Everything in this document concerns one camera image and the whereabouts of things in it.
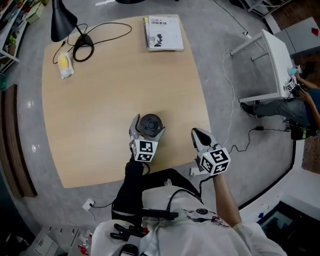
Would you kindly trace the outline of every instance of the person in white shirt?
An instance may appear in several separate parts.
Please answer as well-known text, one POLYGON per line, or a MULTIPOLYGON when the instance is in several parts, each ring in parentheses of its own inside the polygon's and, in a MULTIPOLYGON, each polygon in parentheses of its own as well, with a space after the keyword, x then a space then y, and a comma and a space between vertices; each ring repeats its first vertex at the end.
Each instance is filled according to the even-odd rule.
POLYGON ((174 169, 162 171, 173 176, 172 184, 147 190, 144 188, 150 186, 150 178, 148 185, 144 179, 153 177, 159 184, 163 178, 157 173, 143 175, 143 170, 142 163, 131 157, 125 167, 123 185, 112 205, 112 220, 100 223, 94 231, 91 256, 128 255, 127 252, 121 252, 127 242, 110 235, 117 232, 115 224, 127 229, 133 225, 147 228, 148 233, 139 238, 136 244, 137 252, 133 255, 286 255, 278 244, 266 237, 257 223, 242 222, 239 209, 222 174, 213 178, 217 211, 215 213, 197 199, 198 191, 174 169), (190 194, 179 191, 169 203, 172 195, 182 186, 191 191, 190 194), (142 207, 157 210, 169 208, 170 212, 178 213, 178 217, 173 220, 143 217, 142 207))

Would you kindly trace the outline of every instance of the concrete floor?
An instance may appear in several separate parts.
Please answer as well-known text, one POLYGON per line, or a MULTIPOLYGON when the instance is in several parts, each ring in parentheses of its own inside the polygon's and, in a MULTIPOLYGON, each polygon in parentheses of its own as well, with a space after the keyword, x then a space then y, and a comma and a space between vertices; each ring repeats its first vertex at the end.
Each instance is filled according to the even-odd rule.
MULTIPOLYGON (((265 29, 263 22, 227 0, 217 0, 255 35, 265 29)), ((233 93, 224 77, 223 53, 243 43, 244 30, 213 0, 146 0, 132 5, 118 3, 95 6, 96 1, 64 0, 65 6, 78 17, 78 23, 90 26, 115 19, 155 14, 178 14, 191 45, 207 105, 212 133, 220 143, 227 138, 233 93)), ((42 107, 42 64, 45 47, 51 43, 51 3, 41 18, 31 24, 21 43, 19 59, 8 72, 9 82, 18 85, 18 123, 22 150, 35 189, 36 198, 14 200, 22 217, 36 232, 39 225, 92 225, 111 218, 109 208, 92 209, 92 216, 82 209, 88 198, 100 198, 101 205, 112 202, 122 182, 112 182, 77 188, 63 188, 50 152, 42 107)), ((276 91, 270 60, 267 56, 252 62, 250 57, 262 53, 256 44, 235 57, 226 54, 226 75, 234 85, 236 100, 232 127, 226 147, 236 144, 240 149, 248 143, 248 131, 256 126, 284 128, 280 117, 255 119, 241 111, 238 98, 276 91)), ((290 134, 278 131, 253 131, 246 152, 231 155, 231 165, 225 173, 230 190, 240 205, 254 197, 290 165, 293 143, 290 134)), ((188 176, 189 165, 178 171, 188 176)), ((204 177, 196 177, 196 188, 204 177)), ((203 186, 205 203, 215 209, 211 181, 203 186)))

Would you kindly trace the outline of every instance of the blue shirt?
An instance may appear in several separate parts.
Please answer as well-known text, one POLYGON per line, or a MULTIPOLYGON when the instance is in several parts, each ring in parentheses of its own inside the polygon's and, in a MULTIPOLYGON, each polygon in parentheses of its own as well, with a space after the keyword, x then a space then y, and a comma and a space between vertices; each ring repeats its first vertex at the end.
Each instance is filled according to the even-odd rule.
MULTIPOLYGON (((307 92, 310 94, 316 106, 316 109, 320 113, 320 89, 309 89, 307 92)), ((306 115, 308 117, 310 125, 313 127, 317 127, 316 121, 314 119, 314 115, 312 114, 311 107, 307 103, 304 103, 304 104, 305 104, 306 115)))

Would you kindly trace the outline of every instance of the book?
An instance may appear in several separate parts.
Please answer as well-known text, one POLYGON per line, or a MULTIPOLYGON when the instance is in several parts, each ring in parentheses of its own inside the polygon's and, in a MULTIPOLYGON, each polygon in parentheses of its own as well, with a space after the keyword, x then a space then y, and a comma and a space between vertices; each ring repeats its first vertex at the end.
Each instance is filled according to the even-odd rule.
POLYGON ((143 25, 149 51, 182 51, 184 49, 178 18, 149 16, 143 18, 143 25))

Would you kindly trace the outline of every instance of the gray pants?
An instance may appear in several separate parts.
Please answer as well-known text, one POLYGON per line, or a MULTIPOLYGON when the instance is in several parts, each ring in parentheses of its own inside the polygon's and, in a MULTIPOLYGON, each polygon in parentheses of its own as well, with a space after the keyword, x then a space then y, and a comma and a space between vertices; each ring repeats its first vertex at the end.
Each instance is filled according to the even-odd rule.
POLYGON ((310 125, 305 103, 298 98, 276 99, 267 104, 256 104, 253 106, 253 112, 262 117, 276 116, 281 113, 281 116, 287 120, 292 120, 303 126, 310 125))

